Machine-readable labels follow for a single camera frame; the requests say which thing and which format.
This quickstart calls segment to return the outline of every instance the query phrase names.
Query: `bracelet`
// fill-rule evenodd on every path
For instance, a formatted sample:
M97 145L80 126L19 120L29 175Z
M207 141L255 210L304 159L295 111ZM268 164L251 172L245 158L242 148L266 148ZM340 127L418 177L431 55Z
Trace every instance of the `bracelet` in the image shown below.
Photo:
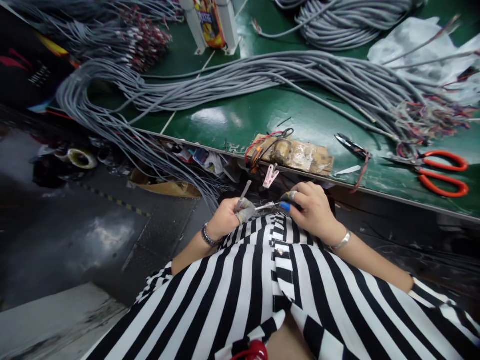
M345 245L347 245L349 243L351 236L352 236L352 233L350 232L350 230L347 229L346 230L346 235L343 238L343 240L340 241L340 243L338 245L329 246L330 250L338 250L338 249L343 248Z
M205 241L208 245L210 245L212 248L218 246L221 242L222 239L218 241L213 241L209 236L207 235L207 225L209 223L207 222L203 227L201 228L201 237L203 238L203 241Z

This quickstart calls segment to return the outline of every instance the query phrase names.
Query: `scissor handle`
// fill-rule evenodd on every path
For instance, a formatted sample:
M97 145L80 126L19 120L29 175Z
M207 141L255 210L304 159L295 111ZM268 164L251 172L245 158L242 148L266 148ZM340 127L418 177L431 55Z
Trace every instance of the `scissor handle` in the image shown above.
M437 195L444 196L446 198L461 198L469 193L469 187L463 181L460 181L445 175L441 175L435 172L425 171L424 169L420 169L418 173L420 174L418 176L418 179L420 180L420 182L423 185L425 185L425 187L428 190L430 190L431 192ZM449 191L442 190L441 188L437 187L433 182L431 182L429 178L434 178L434 179L442 180L446 183L453 184L456 187L458 187L458 191L449 192Z
M428 157L431 157L431 156L439 156L439 157L447 158L457 163L458 166L445 165L440 162L427 159ZM421 157L424 158L423 159L424 164L434 168L439 168L439 169L449 170L449 171L456 171L456 172L463 172L469 168L469 163L463 157L452 154L451 152L448 152L448 151L441 151L441 150L429 151L424 153Z

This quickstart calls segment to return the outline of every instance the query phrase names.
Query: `blue fingernail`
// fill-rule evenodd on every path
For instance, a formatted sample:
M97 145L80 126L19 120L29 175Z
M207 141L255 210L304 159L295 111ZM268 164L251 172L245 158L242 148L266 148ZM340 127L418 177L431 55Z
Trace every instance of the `blue fingernail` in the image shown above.
M281 207L283 210L285 210L287 213L290 212L290 204L289 204L288 202L282 201L282 202L280 203L280 207Z

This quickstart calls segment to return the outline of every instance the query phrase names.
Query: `striped shirt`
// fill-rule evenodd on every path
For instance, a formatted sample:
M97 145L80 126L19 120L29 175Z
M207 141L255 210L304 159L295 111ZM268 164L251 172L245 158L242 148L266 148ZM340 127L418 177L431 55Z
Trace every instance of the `striped shirt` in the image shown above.
M479 325L417 279L404 293L319 247L290 217L239 226L213 256L147 279L84 359L231 359L290 312L316 359L480 359Z

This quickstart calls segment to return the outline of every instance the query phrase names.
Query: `orange-handled scissors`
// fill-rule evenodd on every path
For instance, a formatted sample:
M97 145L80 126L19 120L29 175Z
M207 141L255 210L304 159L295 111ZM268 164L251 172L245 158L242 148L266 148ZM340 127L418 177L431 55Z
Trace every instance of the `orange-handled scissors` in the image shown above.
M432 161L428 159L428 157L432 156L437 156L437 157L442 157L446 158L453 163L456 163L456 166L454 165L446 165L442 164L440 162ZM453 172L464 172L469 168L469 163L463 158L458 155L452 154L451 152L448 151L429 151L424 154L421 154L420 157L417 160L414 159L405 159L402 157L384 157L385 160L388 160L394 164L402 164L406 166L410 166L415 170L419 175L418 179L420 182L431 192L444 196L447 198L461 198L464 197L469 193L469 187L466 183L463 181L454 179L452 177L448 177L446 175L442 175L436 172L431 172L427 171L424 168L422 168L422 165L428 165L431 168L437 168L437 169L442 169L442 170L448 170L448 171L453 171ZM429 179L429 178L434 178L437 180L442 180L446 183L450 183L455 185L458 188L457 192L449 192L442 190L441 188L437 187L434 185L434 183Z

